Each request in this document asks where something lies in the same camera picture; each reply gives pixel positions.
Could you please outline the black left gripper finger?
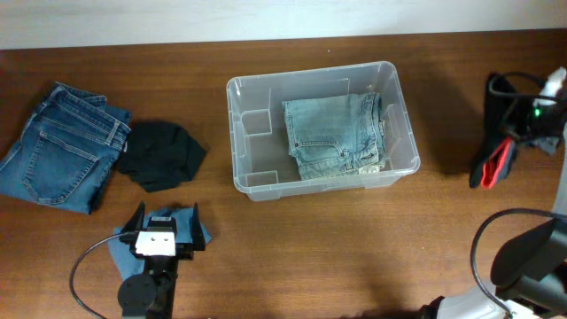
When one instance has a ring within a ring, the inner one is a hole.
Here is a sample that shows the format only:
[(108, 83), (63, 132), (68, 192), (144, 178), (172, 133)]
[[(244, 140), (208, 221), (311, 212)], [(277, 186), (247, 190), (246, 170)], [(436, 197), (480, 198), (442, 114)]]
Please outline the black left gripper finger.
[(143, 227), (145, 214), (145, 203), (140, 202), (134, 214), (130, 217), (124, 227), (121, 229), (121, 233), (129, 233), (135, 230), (140, 230)]
[(206, 239), (199, 219), (198, 203), (194, 204), (191, 216), (191, 239), (193, 246), (205, 246)]

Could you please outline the black red grey garment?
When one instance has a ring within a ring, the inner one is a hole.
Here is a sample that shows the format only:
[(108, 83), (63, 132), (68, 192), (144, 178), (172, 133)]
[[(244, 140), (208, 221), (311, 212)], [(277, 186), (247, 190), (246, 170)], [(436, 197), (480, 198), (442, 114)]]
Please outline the black red grey garment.
[[(506, 179), (517, 158), (518, 149), (533, 147), (547, 154), (554, 154), (564, 140), (560, 137), (543, 137), (531, 142), (518, 142), (500, 131), (504, 113), (517, 98), (539, 97), (547, 80), (537, 76), (509, 72), (490, 74), (485, 84), (483, 141), (471, 163), (469, 186), (471, 189), (491, 189), (495, 184)], [(566, 80), (558, 94), (566, 99)]]

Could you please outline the small blue denim cloth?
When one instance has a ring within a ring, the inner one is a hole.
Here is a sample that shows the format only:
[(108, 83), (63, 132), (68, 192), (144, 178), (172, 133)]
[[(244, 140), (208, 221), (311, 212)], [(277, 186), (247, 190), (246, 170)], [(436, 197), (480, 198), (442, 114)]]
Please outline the small blue denim cloth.
[[(193, 209), (189, 208), (161, 208), (156, 211), (148, 213), (144, 217), (143, 227), (146, 228), (152, 217), (172, 217), (176, 220), (177, 234), (175, 242), (192, 243), (193, 237), (191, 236), (191, 219), (193, 216)], [(123, 280), (128, 279), (130, 276), (141, 274), (144, 270), (144, 260), (137, 259), (130, 251), (129, 245), (122, 243), (119, 239), (113, 239), (108, 243), (110, 254), (116, 268), (120, 272)]]

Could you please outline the light blue jeans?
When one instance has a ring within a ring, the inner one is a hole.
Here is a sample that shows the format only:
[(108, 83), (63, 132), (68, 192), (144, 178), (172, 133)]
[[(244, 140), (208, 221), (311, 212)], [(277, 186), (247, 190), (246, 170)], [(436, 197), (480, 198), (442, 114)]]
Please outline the light blue jeans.
[(385, 166), (376, 92), (283, 101), (289, 155), (300, 178), (377, 173)]

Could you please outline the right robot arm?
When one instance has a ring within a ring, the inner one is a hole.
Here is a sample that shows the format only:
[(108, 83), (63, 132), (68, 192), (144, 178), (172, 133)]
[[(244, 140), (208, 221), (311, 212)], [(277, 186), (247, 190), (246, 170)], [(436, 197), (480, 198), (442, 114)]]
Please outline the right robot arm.
[[(483, 141), (471, 163), (471, 189), (491, 189), (505, 179), (521, 144), (554, 152), (565, 141), (566, 107), (558, 98), (533, 99), (515, 93), (485, 96)], [(476, 263), (478, 242), (491, 222), (529, 214), (546, 222), (511, 238), (497, 252), (488, 283)], [(566, 312), (566, 212), (510, 208), (479, 226), (470, 248), (475, 286), (423, 306), (420, 318), (552, 318)]]

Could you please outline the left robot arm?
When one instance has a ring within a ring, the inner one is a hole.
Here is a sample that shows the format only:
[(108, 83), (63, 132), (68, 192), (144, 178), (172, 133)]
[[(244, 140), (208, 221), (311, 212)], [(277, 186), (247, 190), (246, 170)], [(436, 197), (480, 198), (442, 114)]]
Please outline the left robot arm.
[(198, 204), (188, 216), (177, 212), (149, 217), (141, 203), (120, 231), (120, 241), (143, 263), (118, 291), (123, 318), (171, 318), (180, 261), (192, 261), (206, 249), (206, 236)]

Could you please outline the black folded garment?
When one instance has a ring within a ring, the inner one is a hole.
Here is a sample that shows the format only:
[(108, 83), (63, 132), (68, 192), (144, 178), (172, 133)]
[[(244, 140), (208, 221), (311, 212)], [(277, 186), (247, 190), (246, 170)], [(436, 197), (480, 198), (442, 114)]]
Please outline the black folded garment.
[(193, 180), (206, 150), (172, 122), (138, 122), (128, 135), (118, 171), (147, 192), (173, 189)]

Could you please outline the dark blue folded jeans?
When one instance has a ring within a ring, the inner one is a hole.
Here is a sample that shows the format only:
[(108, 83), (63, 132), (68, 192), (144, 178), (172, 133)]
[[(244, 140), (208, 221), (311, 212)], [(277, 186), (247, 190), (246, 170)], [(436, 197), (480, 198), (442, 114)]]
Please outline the dark blue folded jeans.
[(91, 214), (128, 146), (131, 113), (57, 82), (1, 160), (1, 193)]

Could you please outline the clear plastic storage bin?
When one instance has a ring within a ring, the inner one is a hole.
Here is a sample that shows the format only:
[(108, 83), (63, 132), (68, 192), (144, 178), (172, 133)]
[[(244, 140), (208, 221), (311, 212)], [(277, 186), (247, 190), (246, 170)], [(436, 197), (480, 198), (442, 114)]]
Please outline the clear plastic storage bin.
[(253, 201), (387, 187), (421, 165), (388, 61), (239, 76), (226, 90), (232, 179)]

